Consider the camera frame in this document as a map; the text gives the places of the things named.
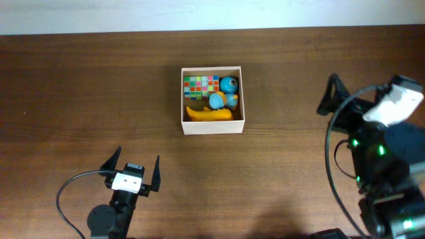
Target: yellow toy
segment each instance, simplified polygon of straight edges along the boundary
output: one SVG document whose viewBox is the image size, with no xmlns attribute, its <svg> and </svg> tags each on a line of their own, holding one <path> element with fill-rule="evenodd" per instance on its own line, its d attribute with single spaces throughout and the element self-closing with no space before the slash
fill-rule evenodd
<svg viewBox="0 0 425 239">
<path fill-rule="evenodd" d="M 204 107 L 203 111 L 192 110 L 189 106 L 186 106 L 187 114 L 192 121 L 226 121 L 233 120 L 232 112 L 228 109 L 221 110 L 210 110 Z"/>
</svg>

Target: blue toy duck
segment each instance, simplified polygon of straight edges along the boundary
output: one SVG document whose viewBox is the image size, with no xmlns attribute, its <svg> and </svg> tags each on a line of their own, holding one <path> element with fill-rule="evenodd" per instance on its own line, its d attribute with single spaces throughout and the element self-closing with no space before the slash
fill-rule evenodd
<svg viewBox="0 0 425 239">
<path fill-rule="evenodd" d="M 210 96 L 211 108 L 223 109 L 226 107 L 235 110 L 238 106 L 238 95 L 235 94 L 238 90 L 238 81 L 231 77 L 226 76 L 220 82 L 220 91 Z"/>
</svg>

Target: white box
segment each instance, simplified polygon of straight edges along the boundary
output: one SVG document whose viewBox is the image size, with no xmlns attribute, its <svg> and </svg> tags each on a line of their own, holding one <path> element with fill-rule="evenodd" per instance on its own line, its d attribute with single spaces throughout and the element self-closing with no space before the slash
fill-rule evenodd
<svg viewBox="0 0 425 239">
<path fill-rule="evenodd" d="M 206 100 L 191 100 L 185 98 L 183 77 L 185 76 L 234 76 L 238 78 L 238 107 L 232 112 L 234 120 L 231 121 L 202 121 L 193 122 L 186 112 L 186 106 L 193 110 L 202 110 L 209 107 Z M 182 68 L 181 69 L 181 126 L 185 135 L 212 134 L 212 133 L 242 133 L 245 124 L 244 94 L 242 87 L 242 71 L 240 66 Z"/>
</svg>

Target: wooden table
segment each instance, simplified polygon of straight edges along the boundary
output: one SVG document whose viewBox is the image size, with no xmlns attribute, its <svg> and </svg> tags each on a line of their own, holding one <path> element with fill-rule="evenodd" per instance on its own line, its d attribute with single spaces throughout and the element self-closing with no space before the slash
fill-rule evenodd
<svg viewBox="0 0 425 239">
<path fill-rule="evenodd" d="M 423 25 L 0 37 L 0 237 L 77 238 L 56 192 L 119 145 L 117 168 L 144 165 L 147 183 L 161 156 L 161 189 L 138 200 L 129 237 L 356 235 L 325 174 L 329 117 L 315 110 L 328 76 L 351 91 L 394 74 L 425 84 L 424 62 Z M 242 67 L 243 134 L 183 135 L 180 71 L 200 66 Z M 409 120 L 425 126 L 423 103 Z M 339 161 L 353 172 L 348 150 Z M 364 229 L 355 182 L 332 169 Z M 89 176 L 61 205 L 89 237 L 88 213 L 111 195 Z"/>
</svg>

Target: black cable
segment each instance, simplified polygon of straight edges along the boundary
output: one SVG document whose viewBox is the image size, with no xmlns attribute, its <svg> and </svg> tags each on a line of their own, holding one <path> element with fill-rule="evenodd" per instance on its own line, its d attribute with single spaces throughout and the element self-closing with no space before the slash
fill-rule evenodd
<svg viewBox="0 0 425 239">
<path fill-rule="evenodd" d="M 335 120 L 338 118 L 338 115 L 341 113 L 341 111 L 344 109 L 345 106 L 352 100 L 354 100 L 356 97 L 360 96 L 361 94 L 371 91 L 371 90 L 378 90 L 382 86 L 367 86 L 364 88 L 361 88 L 360 90 L 357 90 L 354 94 L 349 96 L 347 99 L 343 101 L 343 103 L 338 107 L 338 109 L 333 114 L 331 121 L 329 122 L 329 126 L 327 128 L 326 132 L 326 142 L 325 142 L 325 164 L 326 164 L 326 173 L 327 173 L 327 179 L 329 181 L 329 185 L 331 186 L 331 190 L 333 193 L 333 196 L 335 197 L 335 200 L 338 202 L 339 207 L 344 212 L 345 216 L 347 217 L 348 221 L 353 225 L 354 229 L 360 234 L 362 238 L 367 238 L 365 233 L 362 232 L 362 230 L 357 226 L 356 222 L 351 218 L 350 214 L 348 213 L 347 209 L 345 208 L 343 202 L 338 196 L 337 189 L 335 188 L 335 185 L 333 184 L 332 174 L 331 174 L 331 167 L 329 165 L 329 142 L 331 141 L 331 130 L 333 127 L 333 124 L 335 123 Z"/>
<path fill-rule="evenodd" d="M 86 175 L 92 175 L 92 174 L 94 174 L 94 173 L 110 173 L 110 174 L 114 174 L 114 172 L 113 171 L 105 171 L 105 170 L 96 170 L 96 171 L 88 171 L 88 172 L 85 172 L 85 173 L 81 173 L 81 174 L 79 174 L 79 175 L 76 175 L 76 176 L 73 176 L 72 178 L 70 178 L 69 180 L 67 180 L 67 182 L 65 182 L 62 186 L 61 186 L 61 188 L 59 189 L 59 191 L 58 191 L 58 194 L 56 194 L 56 208 L 58 209 L 58 212 L 59 212 L 59 215 L 62 217 L 62 219 L 72 228 L 72 229 L 74 229 L 77 233 L 78 233 L 78 235 L 80 235 L 81 236 L 81 238 L 82 239 L 86 239 L 85 237 L 84 237 L 84 235 L 81 233 L 81 231 L 79 230 L 79 229 L 77 229 L 77 227 L 75 227 L 66 217 L 65 217 L 65 215 L 63 214 L 63 212 L 62 212 L 62 210 L 60 209 L 60 206 L 59 206 L 59 196 L 60 196 L 60 194 L 61 194 L 61 192 L 64 190 L 64 188 L 69 184 L 69 183 L 71 183 L 73 180 L 75 180 L 75 179 L 77 179 L 77 178 L 79 178 L 79 177 L 83 177 L 83 176 L 86 176 Z"/>
<path fill-rule="evenodd" d="M 337 167 L 338 167 L 338 169 L 343 173 L 343 174 L 345 174 L 347 177 L 350 177 L 350 178 L 352 178 L 352 179 L 356 179 L 356 177 L 355 176 L 352 176 L 351 174 L 349 174 L 349 173 L 347 173 L 347 172 L 345 172 L 340 166 L 339 166 L 339 164 L 338 164 L 338 162 L 337 162 L 337 152 L 338 152 L 338 148 L 339 148 L 339 146 L 341 146 L 343 143 L 348 143 L 348 140 L 347 139 L 343 139 L 343 140 L 341 140 L 338 144 L 337 144 L 337 146 L 335 147 L 335 150 L 334 150 L 334 152 L 333 152 L 333 159 L 335 160 L 335 164 L 337 165 Z"/>
</svg>

